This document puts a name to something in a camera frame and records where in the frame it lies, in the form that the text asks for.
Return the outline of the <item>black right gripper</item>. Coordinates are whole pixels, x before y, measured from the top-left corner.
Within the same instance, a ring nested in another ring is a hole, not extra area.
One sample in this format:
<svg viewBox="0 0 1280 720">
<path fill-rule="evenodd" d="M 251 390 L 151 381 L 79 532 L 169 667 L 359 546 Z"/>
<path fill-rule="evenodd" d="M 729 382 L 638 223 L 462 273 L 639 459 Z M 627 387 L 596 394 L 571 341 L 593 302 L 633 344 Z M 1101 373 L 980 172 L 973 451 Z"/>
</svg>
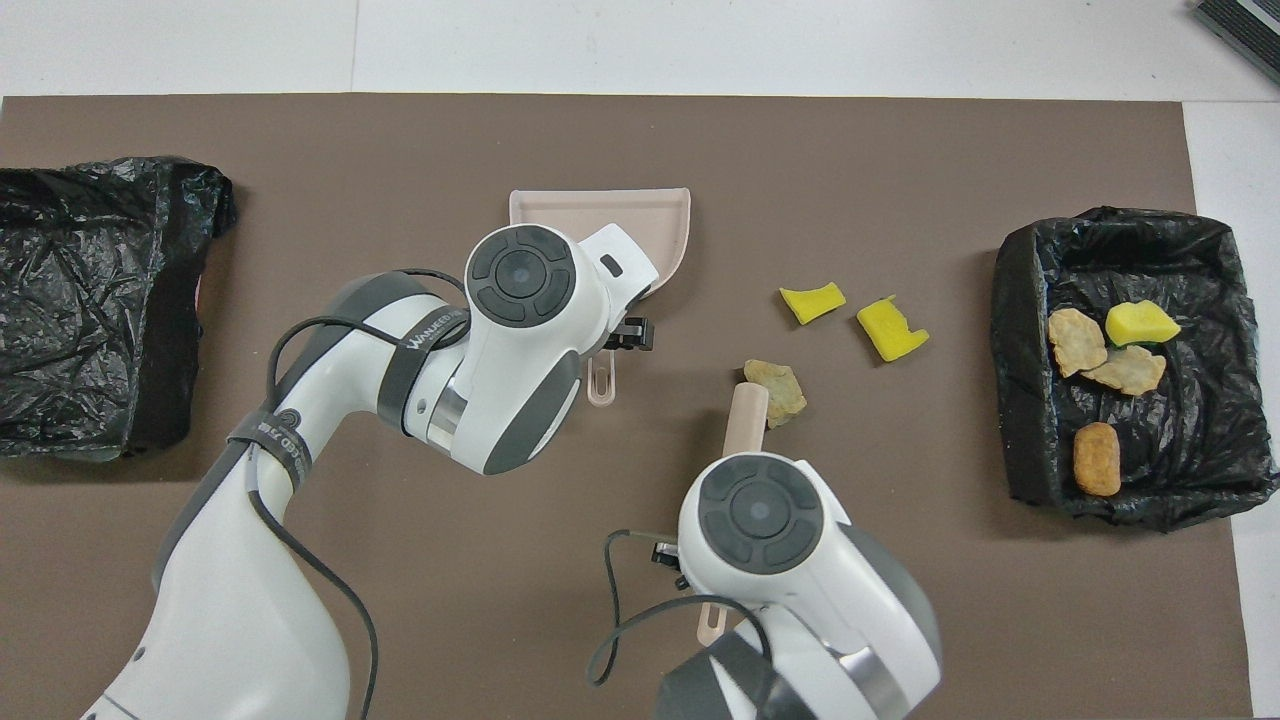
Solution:
<svg viewBox="0 0 1280 720">
<path fill-rule="evenodd" d="M 685 577 L 680 560 L 678 546 L 672 538 L 659 538 L 654 541 L 650 552 L 650 562 L 671 570 L 675 574 L 673 583 L 676 591 L 684 592 L 690 588 L 689 579 Z"/>
</svg>

